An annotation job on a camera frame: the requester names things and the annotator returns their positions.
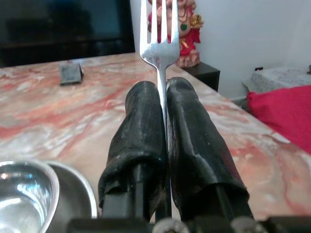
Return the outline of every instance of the pink marble surface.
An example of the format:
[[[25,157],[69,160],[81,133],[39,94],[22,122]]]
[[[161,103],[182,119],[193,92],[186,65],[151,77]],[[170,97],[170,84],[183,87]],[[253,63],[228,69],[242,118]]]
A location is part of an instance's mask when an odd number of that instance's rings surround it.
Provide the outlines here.
[[[77,168],[97,182],[124,100],[156,71],[137,54],[80,60],[82,85],[59,86],[59,63],[0,69],[0,160],[40,158]],[[167,77],[188,79],[224,137],[250,193],[256,218],[311,214],[311,157],[178,67]]]

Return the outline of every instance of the metal bolt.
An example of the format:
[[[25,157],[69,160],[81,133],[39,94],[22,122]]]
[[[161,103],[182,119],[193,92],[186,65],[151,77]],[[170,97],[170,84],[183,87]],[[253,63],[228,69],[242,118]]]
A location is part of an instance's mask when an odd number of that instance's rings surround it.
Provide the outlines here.
[[[231,222],[236,233],[268,233],[266,229],[250,217],[237,217]]]
[[[152,233],[190,233],[190,231],[183,222],[165,218],[154,226]]]

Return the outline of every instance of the patterned cloth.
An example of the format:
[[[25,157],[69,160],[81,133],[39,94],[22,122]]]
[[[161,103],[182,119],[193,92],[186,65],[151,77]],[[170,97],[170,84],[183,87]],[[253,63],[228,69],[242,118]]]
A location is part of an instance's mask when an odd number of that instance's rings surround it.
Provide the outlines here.
[[[281,88],[311,85],[311,76],[306,70],[279,67],[255,71],[253,75],[242,83],[249,91],[263,93]]]

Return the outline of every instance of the silver fork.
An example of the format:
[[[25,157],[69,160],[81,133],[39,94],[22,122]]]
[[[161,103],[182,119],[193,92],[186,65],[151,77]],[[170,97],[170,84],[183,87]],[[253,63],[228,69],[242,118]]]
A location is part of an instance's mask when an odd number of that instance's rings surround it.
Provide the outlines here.
[[[166,69],[175,63],[179,57],[179,32],[177,0],[172,3],[172,35],[171,43],[167,38],[166,0],[162,0],[162,26],[161,43],[157,40],[156,0],[152,2],[152,29],[151,42],[147,42],[147,4],[141,0],[140,12],[140,56],[148,64],[156,68],[157,88],[163,112],[165,137],[167,140],[167,114],[166,114]]]

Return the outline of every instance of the television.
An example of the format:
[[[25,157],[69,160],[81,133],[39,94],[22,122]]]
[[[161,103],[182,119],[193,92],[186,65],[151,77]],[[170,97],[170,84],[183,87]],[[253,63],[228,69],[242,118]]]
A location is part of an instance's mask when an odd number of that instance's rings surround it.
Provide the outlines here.
[[[134,52],[130,0],[0,0],[0,66]]]

